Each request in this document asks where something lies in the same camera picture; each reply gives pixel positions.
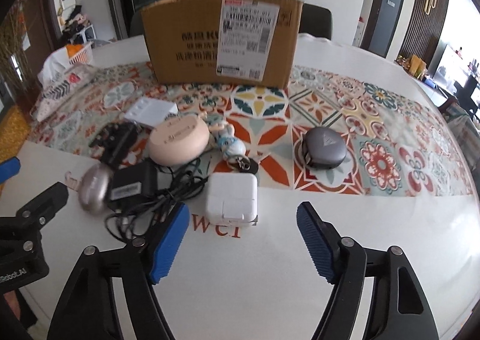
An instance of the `patterned tablecloth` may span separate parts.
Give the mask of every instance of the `patterned tablecloth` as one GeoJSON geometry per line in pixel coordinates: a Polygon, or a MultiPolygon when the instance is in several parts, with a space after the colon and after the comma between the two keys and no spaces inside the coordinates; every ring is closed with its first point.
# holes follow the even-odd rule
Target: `patterned tablecloth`
{"type": "MultiPolygon", "coordinates": [[[[206,111],[210,124],[226,117],[249,156],[266,155],[261,187],[376,196],[472,193],[469,171],[438,114],[376,85],[300,66],[293,67],[286,90],[159,85],[149,62],[104,69],[36,124],[29,140],[98,158],[88,143],[141,96],[176,102],[181,114],[206,111]],[[302,137],[314,126],[341,133],[349,153],[339,167],[313,172],[303,166],[302,137]]],[[[147,139],[144,131],[126,165],[147,156],[147,139]]],[[[202,166],[204,173],[232,170],[215,151],[203,156],[202,166]]]]}

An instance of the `label sticker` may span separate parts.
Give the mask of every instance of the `label sticker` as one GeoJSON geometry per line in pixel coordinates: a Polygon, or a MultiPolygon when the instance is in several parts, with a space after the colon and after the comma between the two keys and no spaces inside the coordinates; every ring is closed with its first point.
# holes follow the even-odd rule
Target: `label sticker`
{"type": "Polygon", "coordinates": [[[110,200],[116,201],[117,199],[138,195],[139,193],[142,193],[142,184],[140,181],[125,185],[123,187],[114,188],[110,193],[110,200]]]}
{"type": "Polygon", "coordinates": [[[280,7],[252,0],[222,0],[217,75],[261,82],[280,7]]]}

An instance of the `wooden slat wall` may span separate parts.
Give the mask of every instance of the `wooden slat wall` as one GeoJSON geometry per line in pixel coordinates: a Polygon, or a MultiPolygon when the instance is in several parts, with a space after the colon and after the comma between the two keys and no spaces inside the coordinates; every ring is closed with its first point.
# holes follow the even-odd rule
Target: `wooden slat wall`
{"type": "Polygon", "coordinates": [[[438,0],[430,15],[426,15],[426,0],[415,0],[409,28],[405,35],[399,54],[410,57],[412,54],[420,57],[427,67],[435,54],[440,34],[443,30],[449,0],[438,0]]]}

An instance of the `qr code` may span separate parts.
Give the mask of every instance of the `qr code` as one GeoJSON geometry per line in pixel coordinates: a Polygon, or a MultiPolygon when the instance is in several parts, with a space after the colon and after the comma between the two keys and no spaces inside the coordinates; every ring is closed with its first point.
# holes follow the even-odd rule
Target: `qr code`
{"type": "Polygon", "coordinates": [[[258,42],[247,42],[247,51],[256,51],[258,42]]]}
{"type": "Polygon", "coordinates": [[[250,70],[249,78],[258,80],[260,78],[260,70],[250,70]]]}
{"type": "Polygon", "coordinates": [[[263,27],[260,35],[260,46],[258,46],[258,52],[265,54],[267,51],[268,37],[270,36],[270,28],[263,27]]]}

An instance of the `black cable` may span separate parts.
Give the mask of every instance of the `black cable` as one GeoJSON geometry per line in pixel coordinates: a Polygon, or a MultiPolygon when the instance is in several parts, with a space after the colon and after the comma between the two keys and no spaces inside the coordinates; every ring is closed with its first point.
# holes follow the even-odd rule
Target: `black cable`
{"type": "Polygon", "coordinates": [[[170,185],[155,192],[151,200],[135,205],[129,209],[108,215],[104,224],[109,234],[121,242],[127,242],[135,237],[144,236],[156,222],[162,222],[174,205],[192,199],[203,191],[208,177],[203,177],[200,172],[200,157],[173,170],[169,166],[155,165],[158,172],[171,175],[170,185]],[[143,215],[150,214],[150,222],[145,232],[135,233],[137,221],[143,215]],[[114,219],[114,231],[110,229],[110,220],[114,219]]]}

